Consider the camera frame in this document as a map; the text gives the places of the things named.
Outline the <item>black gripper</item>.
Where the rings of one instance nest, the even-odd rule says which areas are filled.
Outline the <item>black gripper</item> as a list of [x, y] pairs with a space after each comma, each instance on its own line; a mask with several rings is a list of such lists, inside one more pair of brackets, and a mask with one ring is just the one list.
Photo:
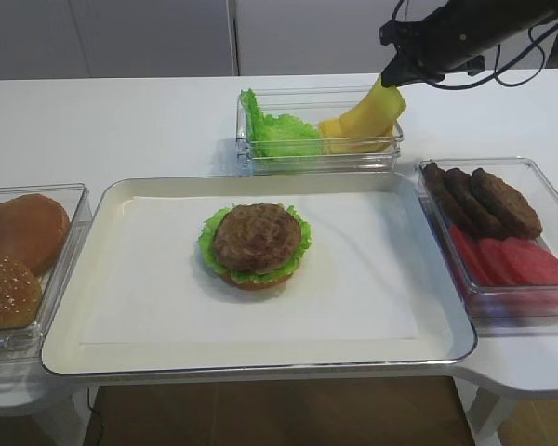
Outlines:
[[449, 72], [483, 68], [491, 47], [558, 19], [558, 1], [448, 1], [419, 21], [400, 21], [396, 7], [380, 27], [380, 42], [395, 48], [381, 72], [385, 88], [440, 83]]

